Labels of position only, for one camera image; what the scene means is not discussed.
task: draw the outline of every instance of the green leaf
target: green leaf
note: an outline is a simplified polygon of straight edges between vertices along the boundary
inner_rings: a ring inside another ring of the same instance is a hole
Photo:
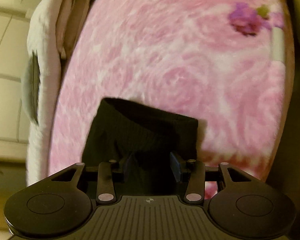
[[[269,18],[269,8],[265,4],[257,8],[257,13],[260,15],[263,19],[268,19]]]

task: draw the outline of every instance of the pillow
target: pillow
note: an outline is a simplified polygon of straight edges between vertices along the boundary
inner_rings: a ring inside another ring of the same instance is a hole
[[[71,14],[66,26],[63,46],[66,51],[66,58],[72,54],[73,48],[79,38],[83,24],[88,15],[90,0],[75,0]]]
[[[31,122],[38,124],[40,69],[37,55],[32,52],[22,79],[22,107]]]
[[[69,19],[69,16],[71,14],[72,7],[74,5],[74,0],[62,0],[57,24],[56,24],[56,42],[57,42],[57,49],[59,54],[61,55],[61,58],[65,58],[63,55],[63,41],[64,36],[66,33],[66,26]]]

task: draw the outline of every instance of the pink blanket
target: pink blanket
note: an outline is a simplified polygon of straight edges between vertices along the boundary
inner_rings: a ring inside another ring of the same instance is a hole
[[[271,30],[282,26],[279,0],[96,0],[59,95],[49,174],[81,160],[101,99],[120,97],[197,118],[199,159],[264,178],[285,79]]]

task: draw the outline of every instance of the grooved gray plate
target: grooved gray plate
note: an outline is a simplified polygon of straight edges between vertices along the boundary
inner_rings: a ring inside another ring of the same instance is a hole
[[[14,236],[11,240],[20,240]],[[79,230],[59,240],[235,240],[216,228],[200,207],[177,196],[123,196],[100,206]]]

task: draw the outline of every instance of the pink rose pattern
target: pink rose pattern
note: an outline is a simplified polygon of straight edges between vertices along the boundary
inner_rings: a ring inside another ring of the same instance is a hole
[[[49,174],[81,160],[98,105],[108,96],[197,118],[200,160],[267,175],[285,66],[270,59],[271,32],[251,10],[257,2],[96,0],[60,91]],[[207,183],[206,197],[215,190]]]

